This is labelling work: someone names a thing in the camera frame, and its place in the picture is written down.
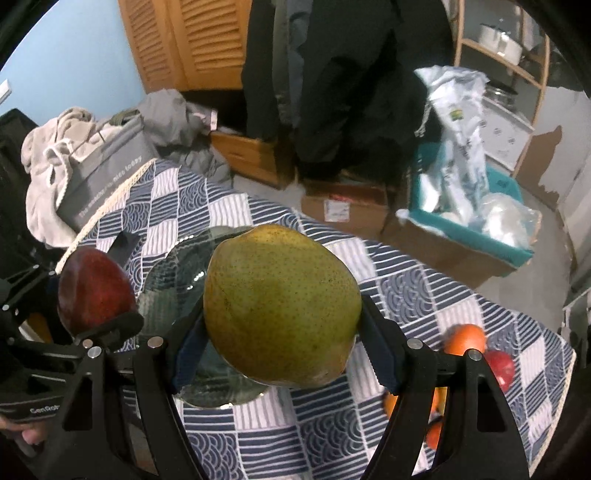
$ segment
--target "blue wall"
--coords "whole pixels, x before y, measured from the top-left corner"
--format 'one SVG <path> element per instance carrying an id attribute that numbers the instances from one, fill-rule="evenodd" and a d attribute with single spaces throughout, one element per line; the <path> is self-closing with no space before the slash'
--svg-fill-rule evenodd
<path id="1" fill-rule="evenodd" d="M 71 106 L 103 118 L 145 95 L 117 0 L 59 0 L 0 70 L 5 79 L 0 115 L 18 108 L 39 125 Z"/>

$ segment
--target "towel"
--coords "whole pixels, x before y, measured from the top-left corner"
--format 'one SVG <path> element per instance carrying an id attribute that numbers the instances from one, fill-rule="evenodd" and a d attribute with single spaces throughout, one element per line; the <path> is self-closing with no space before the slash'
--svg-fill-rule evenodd
<path id="1" fill-rule="evenodd" d="M 97 122 L 87 110 L 72 107 L 33 129 L 21 148 L 21 162 L 31 175 L 25 209 L 32 235 L 50 247 L 67 248 L 76 233 L 57 215 L 72 165 L 83 161 L 121 127 Z"/>

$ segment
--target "orange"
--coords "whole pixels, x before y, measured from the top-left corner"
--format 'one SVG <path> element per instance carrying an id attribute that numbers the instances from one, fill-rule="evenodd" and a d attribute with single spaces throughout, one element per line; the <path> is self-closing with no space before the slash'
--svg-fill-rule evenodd
<path id="1" fill-rule="evenodd" d="M 437 409 L 439 413 L 443 415 L 445 413 L 445 402 L 447 400 L 447 387 L 439 387 L 437 389 L 437 394 L 439 396 Z"/>
<path id="2" fill-rule="evenodd" d="M 481 353 L 486 350 L 486 336 L 478 325 L 459 326 L 447 340 L 444 351 L 461 356 L 470 348 L 475 348 Z"/>
<path id="3" fill-rule="evenodd" d="M 439 436 L 441 435 L 441 427 L 443 426 L 443 420 L 438 420 L 432 423 L 427 432 L 426 442 L 427 446 L 431 450 L 437 450 L 437 444 L 439 443 Z"/>
<path id="4" fill-rule="evenodd" d="M 433 393 L 433 401 L 431 402 L 431 412 L 434 412 L 439 405 L 439 392 L 438 389 L 435 389 Z M 386 393 L 384 396 L 384 413 L 390 418 L 392 412 L 394 411 L 394 407 L 396 402 L 398 401 L 398 397 L 392 395 L 391 393 Z"/>
<path id="5" fill-rule="evenodd" d="M 388 416 L 388 418 L 390 418 L 390 415 L 392 415 L 397 401 L 398 397 L 395 397 L 391 393 L 386 393 L 384 397 L 384 413 Z"/>
<path id="6" fill-rule="evenodd" d="M 433 402 L 431 403 L 431 413 L 433 413 L 435 410 L 437 410 L 438 406 L 439 406 L 439 389 L 436 388 L 435 391 L 433 392 Z"/>

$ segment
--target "gray bag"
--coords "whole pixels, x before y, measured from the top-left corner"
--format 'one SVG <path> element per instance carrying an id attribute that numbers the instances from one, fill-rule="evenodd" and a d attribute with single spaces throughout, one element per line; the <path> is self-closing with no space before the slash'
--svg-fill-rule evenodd
<path id="1" fill-rule="evenodd" d="M 121 132 L 74 167 L 57 214 L 80 232 L 115 189 L 155 157 L 158 153 L 144 132 L 142 118 L 132 118 Z"/>

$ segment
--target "human hand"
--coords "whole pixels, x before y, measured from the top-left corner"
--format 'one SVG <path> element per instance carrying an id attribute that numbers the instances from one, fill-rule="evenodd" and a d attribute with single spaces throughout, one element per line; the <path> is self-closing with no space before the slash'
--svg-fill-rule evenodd
<path id="1" fill-rule="evenodd" d="M 0 430 L 9 432 L 21 432 L 23 440 L 29 445 L 37 445 L 47 438 L 48 428 L 46 421 L 37 421 L 35 423 L 18 424 L 0 415 Z"/>

